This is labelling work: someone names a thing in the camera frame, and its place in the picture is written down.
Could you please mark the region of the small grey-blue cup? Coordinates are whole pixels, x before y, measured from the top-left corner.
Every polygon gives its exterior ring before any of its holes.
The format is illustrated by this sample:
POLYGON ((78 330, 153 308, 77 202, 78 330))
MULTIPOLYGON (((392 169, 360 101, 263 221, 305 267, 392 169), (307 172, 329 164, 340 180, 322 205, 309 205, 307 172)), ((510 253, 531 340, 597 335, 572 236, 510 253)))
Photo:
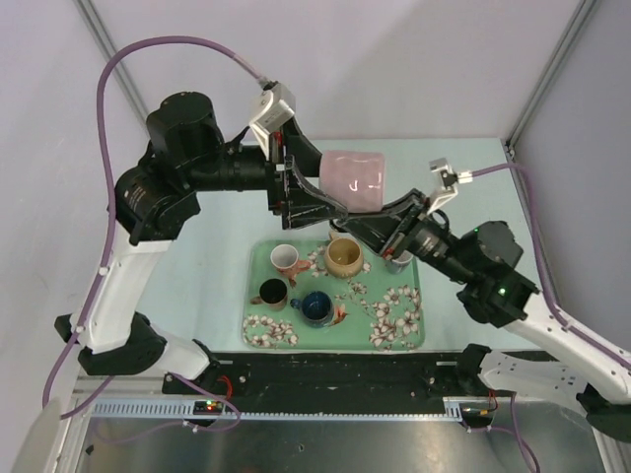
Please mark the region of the small grey-blue cup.
POLYGON ((389 274, 401 273, 414 259, 414 255, 408 251, 404 251, 398 257, 386 261, 386 271, 389 274))

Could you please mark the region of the pale pink ceramic mug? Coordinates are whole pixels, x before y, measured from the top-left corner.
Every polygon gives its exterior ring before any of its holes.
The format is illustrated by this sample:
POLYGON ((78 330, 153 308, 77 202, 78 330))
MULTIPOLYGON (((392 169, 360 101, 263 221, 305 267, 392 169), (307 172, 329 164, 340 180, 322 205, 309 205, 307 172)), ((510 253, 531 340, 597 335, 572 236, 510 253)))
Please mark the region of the pale pink ceramic mug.
POLYGON ((381 153, 333 150, 320 160, 319 189, 350 213, 381 211, 385 182, 386 160, 381 153))

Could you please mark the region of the beige round ceramic mug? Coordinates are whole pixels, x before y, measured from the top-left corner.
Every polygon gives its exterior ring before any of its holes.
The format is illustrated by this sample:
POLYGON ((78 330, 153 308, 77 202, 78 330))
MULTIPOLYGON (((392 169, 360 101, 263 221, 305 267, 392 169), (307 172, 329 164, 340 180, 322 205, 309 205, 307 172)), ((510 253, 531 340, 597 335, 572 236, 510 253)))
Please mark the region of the beige round ceramic mug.
POLYGON ((328 233, 323 258, 328 274, 338 279, 357 276, 364 264, 364 252, 359 242, 335 231, 328 233))

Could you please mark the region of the salmon pink ceramic cup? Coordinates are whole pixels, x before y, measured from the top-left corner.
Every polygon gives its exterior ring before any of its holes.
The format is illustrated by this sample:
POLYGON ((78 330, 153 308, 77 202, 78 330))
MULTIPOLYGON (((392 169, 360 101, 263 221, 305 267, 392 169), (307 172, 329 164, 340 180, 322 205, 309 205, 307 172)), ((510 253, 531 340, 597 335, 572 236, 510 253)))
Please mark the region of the salmon pink ceramic cup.
POLYGON ((295 279, 302 272, 311 269, 312 263, 302 259, 298 249, 289 243, 276 245, 270 253, 272 266, 287 279, 295 279))

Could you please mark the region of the brown ceramic mug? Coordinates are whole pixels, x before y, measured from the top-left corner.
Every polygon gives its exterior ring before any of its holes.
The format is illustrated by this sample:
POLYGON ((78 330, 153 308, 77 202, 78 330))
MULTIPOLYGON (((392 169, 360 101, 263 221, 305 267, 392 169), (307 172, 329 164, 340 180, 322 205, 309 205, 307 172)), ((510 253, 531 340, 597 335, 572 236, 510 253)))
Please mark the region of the brown ceramic mug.
POLYGON ((249 302, 265 304, 272 310, 282 310, 288 300, 288 288, 284 281, 276 278, 268 279, 259 287, 258 294, 249 302))

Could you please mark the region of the dark blue ceramic mug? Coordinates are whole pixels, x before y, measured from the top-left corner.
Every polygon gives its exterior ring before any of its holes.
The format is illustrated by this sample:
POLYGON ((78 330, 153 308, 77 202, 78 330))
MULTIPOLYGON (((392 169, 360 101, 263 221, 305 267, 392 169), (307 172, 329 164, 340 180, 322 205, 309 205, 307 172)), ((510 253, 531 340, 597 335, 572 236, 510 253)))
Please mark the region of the dark blue ceramic mug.
POLYGON ((329 325, 334 316, 333 301, 322 291, 309 292, 301 299, 293 298, 290 306, 300 314, 306 325, 313 328, 329 325))

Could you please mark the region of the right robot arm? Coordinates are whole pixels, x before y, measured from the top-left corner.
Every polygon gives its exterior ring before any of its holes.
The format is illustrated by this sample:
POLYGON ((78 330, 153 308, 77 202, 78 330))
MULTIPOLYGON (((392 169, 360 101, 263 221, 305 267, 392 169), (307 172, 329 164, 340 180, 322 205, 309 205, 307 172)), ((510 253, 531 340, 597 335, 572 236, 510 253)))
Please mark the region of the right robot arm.
POLYGON ((380 211, 331 219, 387 261, 408 251, 462 286, 457 299, 476 322, 520 336, 552 356, 520 363, 515 370, 491 362, 498 353, 476 349, 476 361, 456 369, 457 387, 469 395, 490 386, 532 392, 585 416, 602 434, 630 440, 630 354, 565 312, 549 290, 517 271, 523 255, 503 221, 487 221, 454 236, 442 208, 450 191, 425 196, 418 190, 380 211), (526 385, 519 388, 519 380, 526 385))

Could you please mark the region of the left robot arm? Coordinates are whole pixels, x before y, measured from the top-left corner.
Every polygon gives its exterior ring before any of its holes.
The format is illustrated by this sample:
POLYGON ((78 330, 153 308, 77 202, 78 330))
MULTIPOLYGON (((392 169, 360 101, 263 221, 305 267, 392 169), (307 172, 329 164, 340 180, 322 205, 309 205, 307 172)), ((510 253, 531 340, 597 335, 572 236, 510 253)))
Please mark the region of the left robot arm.
POLYGON ((198 393, 218 383, 209 350, 163 333, 137 309, 162 256, 185 223, 199 214, 198 194, 264 191, 271 213, 287 230, 343 219, 346 209, 312 185, 320 151, 301 131, 293 95, 266 86, 247 131, 255 141, 226 140, 211 100, 174 94, 146 120, 144 156, 109 195, 103 260, 80 312, 55 320, 59 335, 78 349, 89 375, 135 375, 151 368, 183 375, 198 393))

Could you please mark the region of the green floral hummingbird tray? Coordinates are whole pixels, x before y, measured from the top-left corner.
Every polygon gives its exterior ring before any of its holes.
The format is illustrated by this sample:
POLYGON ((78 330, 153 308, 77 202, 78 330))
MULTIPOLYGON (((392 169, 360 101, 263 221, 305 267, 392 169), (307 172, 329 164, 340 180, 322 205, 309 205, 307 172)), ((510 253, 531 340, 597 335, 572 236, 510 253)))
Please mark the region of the green floral hummingbird tray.
POLYGON ((296 351, 405 352, 423 344, 422 302, 418 270, 409 264, 391 274, 386 263, 370 250, 364 251, 360 273, 348 280, 327 274, 322 239, 294 239, 302 260, 310 268, 297 275, 296 287, 289 287, 291 299, 311 291, 323 291, 338 311, 324 327, 308 325, 294 308, 274 310, 266 304, 252 304, 259 287, 280 274, 270 261, 279 240, 264 240, 253 247, 242 322, 242 338, 254 349, 296 351))

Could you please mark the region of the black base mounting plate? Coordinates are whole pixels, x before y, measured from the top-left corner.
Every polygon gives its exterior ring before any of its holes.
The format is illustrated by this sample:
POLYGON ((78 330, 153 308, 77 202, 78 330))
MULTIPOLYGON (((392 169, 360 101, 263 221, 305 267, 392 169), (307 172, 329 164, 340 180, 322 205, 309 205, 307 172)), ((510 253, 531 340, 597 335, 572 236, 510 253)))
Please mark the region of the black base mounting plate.
POLYGON ((243 413, 409 415, 438 412, 445 397, 490 393, 480 354, 218 353, 194 386, 231 395, 243 413))

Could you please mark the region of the left aluminium frame post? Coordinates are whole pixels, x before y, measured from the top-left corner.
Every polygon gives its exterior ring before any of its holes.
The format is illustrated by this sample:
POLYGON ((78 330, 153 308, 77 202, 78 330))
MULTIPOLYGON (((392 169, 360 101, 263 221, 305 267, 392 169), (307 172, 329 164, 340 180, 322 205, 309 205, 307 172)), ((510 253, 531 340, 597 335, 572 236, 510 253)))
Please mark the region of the left aluminium frame post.
MULTIPOLYGON (((92 36, 93 41, 105 61, 110 61, 113 55, 118 51, 118 47, 116 46, 112 35, 96 6, 96 3, 93 0, 73 0, 72 3, 75 5, 79 16, 83 20, 88 32, 92 36)), ((112 75, 137 120, 141 124, 144 124, 149 110, 123 61, 120 61, 115 66, 112 75)))

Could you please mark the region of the aluminium frame post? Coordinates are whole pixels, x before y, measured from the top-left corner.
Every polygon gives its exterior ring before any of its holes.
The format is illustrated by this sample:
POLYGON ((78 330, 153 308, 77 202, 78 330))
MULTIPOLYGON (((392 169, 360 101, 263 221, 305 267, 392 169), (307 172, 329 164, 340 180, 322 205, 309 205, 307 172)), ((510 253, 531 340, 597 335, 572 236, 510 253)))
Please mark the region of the aluminium frame post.
MULTIPOLYGON (((118 51, 118 47, 116 46, 112 35, 96 6, 96 3, 93 0, 73 0, 72 3, 75 5, 79 16, 83 20, 88 32, 92 36, 93 41, 105 61, 110 61, 113 55, 118 51)), ((141 124, 144 124, 149 110, 123 61, 120 61, 115 66, 112 75, 137 120, 141 124)))
POLYGON ((515 124, 508 133, 504 148, 513 158, 529 123, 533 120, 538 109, 543 104, 566 62, 578 44, 581 35, 589 25, 601 2, 598 0, 582 0, 578 3, 566 27, 562 31, 552 53, 547 59, 542 72, 529 94, 526 104, 520 111, 515 124))

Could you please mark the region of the right aluminium frame post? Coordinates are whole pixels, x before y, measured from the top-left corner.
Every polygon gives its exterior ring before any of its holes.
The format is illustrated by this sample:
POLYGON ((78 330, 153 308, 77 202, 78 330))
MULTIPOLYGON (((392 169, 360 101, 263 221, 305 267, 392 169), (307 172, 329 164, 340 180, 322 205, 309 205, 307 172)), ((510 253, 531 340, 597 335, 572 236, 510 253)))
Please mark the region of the right aluminium frame post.
POLYGON ((533 120, 538 109, 543 104, 566 62, 578 44, 581 35, 589 25, 601 2, 598 0, 582 0, 578 3, 566 27, 562 31, 552 53, 547 59, 542 72, 529 94, 526 104, 520 111, 515 124, 508 133, 504 148, 513 158, 529 123, 533 120))

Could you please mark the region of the aluminium front rail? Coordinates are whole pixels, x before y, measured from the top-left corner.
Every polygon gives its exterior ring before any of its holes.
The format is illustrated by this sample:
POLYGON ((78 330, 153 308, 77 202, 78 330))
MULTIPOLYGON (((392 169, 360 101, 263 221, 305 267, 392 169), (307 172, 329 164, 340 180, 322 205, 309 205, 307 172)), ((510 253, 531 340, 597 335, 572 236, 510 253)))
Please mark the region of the aluminium front rail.
POLYGON ((95 391, 101 384, 113 388, 116 383, 130 386, 133 382, 154 384, 164 394, 192 395, 198 387, 215 394, 231 391, 237 397, 255 395, 267 387, 291 388, 395 388, 419 390, 430 397, 481 396, 488 390, 499 391, 481 378, 482 359, 464 359, 455 353, 445 355, 256 355, 226 354, 189 384, 166 374, 156 376, 118 375, 108 381, 104 377, 81 376, 75 389, 95 391))

